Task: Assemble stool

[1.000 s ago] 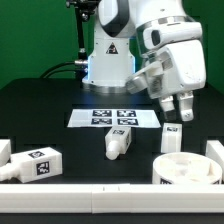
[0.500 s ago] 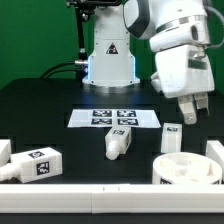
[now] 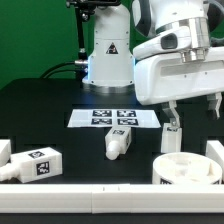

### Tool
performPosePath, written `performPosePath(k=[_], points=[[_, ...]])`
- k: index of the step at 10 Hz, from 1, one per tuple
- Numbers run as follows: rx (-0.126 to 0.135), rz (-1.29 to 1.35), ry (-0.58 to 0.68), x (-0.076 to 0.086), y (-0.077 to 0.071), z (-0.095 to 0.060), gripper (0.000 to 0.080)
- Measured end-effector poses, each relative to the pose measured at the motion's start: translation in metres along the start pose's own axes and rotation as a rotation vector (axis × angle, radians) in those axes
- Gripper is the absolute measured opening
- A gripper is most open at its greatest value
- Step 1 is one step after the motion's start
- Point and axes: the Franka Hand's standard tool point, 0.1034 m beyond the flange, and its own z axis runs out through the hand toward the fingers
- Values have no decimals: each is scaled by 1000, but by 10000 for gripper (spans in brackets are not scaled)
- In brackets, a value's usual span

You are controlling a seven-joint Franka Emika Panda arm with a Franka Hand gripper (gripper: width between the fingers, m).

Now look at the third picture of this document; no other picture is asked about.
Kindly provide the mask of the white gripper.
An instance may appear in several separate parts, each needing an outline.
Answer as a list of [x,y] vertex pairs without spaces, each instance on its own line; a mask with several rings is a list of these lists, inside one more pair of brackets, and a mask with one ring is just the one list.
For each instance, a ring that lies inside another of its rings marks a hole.
[[210,116],[219,119],[224,92],[224,47],[210,48],[204,61],[183,63],[179,53],[144,59],[137,63],[134,78],[137,100],[142,105],[163,103],[162,110],[174,127],[180,126],[175,100],[196,96],[208,95]]

